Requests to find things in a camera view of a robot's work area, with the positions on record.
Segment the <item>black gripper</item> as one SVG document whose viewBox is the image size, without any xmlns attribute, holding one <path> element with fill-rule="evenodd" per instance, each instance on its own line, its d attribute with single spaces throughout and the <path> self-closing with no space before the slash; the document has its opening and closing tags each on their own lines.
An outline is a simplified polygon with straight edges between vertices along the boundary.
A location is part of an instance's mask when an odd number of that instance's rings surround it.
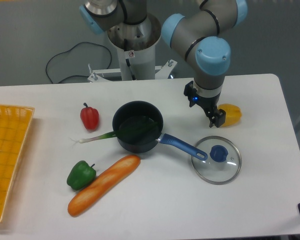
<svg viewBox="0 0 300 240">
<path fill-rule="evenodd" d="M 217 102 L 221 92 L 219 91 L 217 94 L 212 93 L 212 96 L 210 96 L 208 93 L 205 93 L 205 91 L 205 89 L 195 85 L 194 81 L 191 81 L 185 85 L 183 94 L 187 97 L 190 108 L 194 105 L 198 105 L 203 109 L 209 119 L 210 128 L 219 128 L 226 121 L 226 112 L 223 109 L 217 108 Z"/>
</svg>

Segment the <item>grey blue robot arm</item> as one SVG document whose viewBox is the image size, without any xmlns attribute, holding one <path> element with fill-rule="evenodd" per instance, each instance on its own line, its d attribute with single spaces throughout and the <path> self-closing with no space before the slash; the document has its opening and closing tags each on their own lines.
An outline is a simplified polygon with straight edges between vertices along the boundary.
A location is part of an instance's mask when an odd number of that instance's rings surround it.
<svg viewBox="0 0 300 240">
<path fill-rule="evenodd" d="M 184 88 L 191 106 L 200 106 L 210 125 L 220 127 L 226 112 L 218 109 L 222 85 L 231 62 L 231 48 L 219 37 L 247 16 L 244 0 L 201 0 L 190 18 L 169 16 L 164 23 L 150 14 L 145 0 L 88 0 L 80 14 L 95 34 L 107 33 L 117 50 L 121 78 L 152 80 L 155 46 L 163 40 L 192 67 L 195 76 Z"/>
</svg>

